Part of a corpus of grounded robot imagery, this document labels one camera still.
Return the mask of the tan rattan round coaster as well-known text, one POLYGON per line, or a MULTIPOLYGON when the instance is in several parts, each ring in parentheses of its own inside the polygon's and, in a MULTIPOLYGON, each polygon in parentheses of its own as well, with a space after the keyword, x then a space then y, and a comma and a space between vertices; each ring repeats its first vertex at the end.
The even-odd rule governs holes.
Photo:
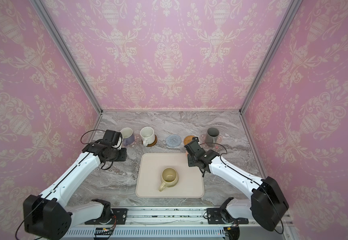
POLYGON ((195 138, 195 136, 187 136, 187 137, 185 137, 184 138, 184 145, 189 144, 193 140, 193 138, 195 138))

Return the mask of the lavender ceramic mug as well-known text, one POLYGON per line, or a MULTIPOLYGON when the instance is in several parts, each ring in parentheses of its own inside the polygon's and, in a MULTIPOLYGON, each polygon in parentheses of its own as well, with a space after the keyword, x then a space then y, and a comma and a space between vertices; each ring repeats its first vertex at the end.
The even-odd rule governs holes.
POLYGON ((121 131, 123 141, 122 144, 126 147, 135 141, 135 136, 132 128, 123 128, 121 131))

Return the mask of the grey green ceramic mug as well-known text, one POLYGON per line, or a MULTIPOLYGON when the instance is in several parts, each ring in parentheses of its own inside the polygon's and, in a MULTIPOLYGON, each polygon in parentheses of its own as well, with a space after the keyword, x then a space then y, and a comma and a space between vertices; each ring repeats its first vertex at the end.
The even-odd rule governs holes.
POLYGON ((205 143, 209 147, 214 147, 217 145, 218 137, 220 135, 220 131, 217 128, 211 127, 208 128, 205 143))

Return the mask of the blue woven round coaster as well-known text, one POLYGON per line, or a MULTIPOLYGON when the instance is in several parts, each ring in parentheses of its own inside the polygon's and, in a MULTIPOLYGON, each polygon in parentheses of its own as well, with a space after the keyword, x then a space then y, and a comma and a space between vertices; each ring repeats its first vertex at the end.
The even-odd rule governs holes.
POLYGON ((182 138, 179 135, 170 135, 165 139, 165 143, 169 148, 176 148, 181 145, 182 138))

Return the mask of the yellow ceramic mug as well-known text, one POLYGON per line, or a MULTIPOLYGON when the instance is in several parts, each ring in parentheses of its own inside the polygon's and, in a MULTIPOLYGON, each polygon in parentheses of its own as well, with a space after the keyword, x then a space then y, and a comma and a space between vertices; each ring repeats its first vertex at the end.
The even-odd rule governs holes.
POLYGON ((174 168, 166 168, 161 173, 161 185, 159 191, 162 192, 166 188, 174 187, 179 181, 179 174, 174 168))

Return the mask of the white ceramic mug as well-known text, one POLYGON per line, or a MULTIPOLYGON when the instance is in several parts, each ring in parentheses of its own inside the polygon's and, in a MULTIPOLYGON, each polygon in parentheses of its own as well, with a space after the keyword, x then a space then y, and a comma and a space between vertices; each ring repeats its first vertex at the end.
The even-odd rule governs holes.
POLYGON ((142 139, 142 144, 144 146, 147 146, 148 144, 151 144, 154 142, 155 139, 155 132, 152 127, 144 127, 140 131, 140 136, 142 139))

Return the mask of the brown wooden round coaster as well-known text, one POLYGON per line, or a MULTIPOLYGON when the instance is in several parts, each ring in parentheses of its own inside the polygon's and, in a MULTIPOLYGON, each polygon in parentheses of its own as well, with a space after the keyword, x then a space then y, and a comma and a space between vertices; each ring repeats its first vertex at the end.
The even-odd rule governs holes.
POLYGON ((154 142, 153 142, 153 143, 151 143, 151 144, 148 144, 148 145, 147 145, 147 147, 153 147, 153 146, 155 146, 155 145, 156 145, 156 143, 157 143, 157 135, 155 135, 154 142))

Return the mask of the pink flower coaster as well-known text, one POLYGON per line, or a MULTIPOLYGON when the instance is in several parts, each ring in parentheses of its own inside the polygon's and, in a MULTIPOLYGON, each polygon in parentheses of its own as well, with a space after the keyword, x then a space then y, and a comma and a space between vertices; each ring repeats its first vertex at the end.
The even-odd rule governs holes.
POLYGON ((220 135, 206 134, 204 142, 206 143, 207 146, 213 148, 213 147, 217 147, 222 142, 222 138, 220 137, 220 135))

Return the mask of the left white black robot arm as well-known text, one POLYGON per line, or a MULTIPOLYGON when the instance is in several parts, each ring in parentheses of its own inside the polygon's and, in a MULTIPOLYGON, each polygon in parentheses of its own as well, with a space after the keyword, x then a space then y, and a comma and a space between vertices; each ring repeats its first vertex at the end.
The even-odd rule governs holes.
POLYGON ((106 162, 124 162, 126 148, 115 148, 99 141, 87 144, 77 160, 51 186, 39 195, 29 195, 23 202, 24 219, 21 226, 25 232, 36 235, 37 239, 59 240, 71 227, 86 222, 97 225, 117 225, 117 216, 111 209, 111 203, 93 199, 87 204, 67 207, 77 188, 99 166, 106 162))

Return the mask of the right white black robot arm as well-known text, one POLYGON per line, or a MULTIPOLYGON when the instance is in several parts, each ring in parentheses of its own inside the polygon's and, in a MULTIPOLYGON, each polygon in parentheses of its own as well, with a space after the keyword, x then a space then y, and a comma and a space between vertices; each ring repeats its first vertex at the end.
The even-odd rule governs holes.
POLYGON ((213 150, 198 152, 187 149, 189 167, 198 167, 202 174, 216 175, 241 191, 251 203, 254 220, 265 230, 273 232, 289 209, 289 204, 277 181, 271 177, 253 176, 228 162, 223 154, 213 150))

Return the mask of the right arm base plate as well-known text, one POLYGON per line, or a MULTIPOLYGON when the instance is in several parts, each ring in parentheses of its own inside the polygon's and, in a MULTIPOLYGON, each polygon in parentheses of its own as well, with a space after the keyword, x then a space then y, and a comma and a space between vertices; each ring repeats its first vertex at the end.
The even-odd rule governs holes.
POLYGON ((247 225, 249 220, 246 218, 233 218, 226 210, 220 208, 207 208, 206 218, 209 225, 231 224, 247 225))

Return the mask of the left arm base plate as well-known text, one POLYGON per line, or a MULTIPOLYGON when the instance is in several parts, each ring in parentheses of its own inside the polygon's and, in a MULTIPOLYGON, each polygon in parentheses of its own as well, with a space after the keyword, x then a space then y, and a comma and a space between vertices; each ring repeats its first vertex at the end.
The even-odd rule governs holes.
POLYGON ((124 225, 127 218, 127 208, 112 208, 109 216, 86 221, 85 225, 124 225))

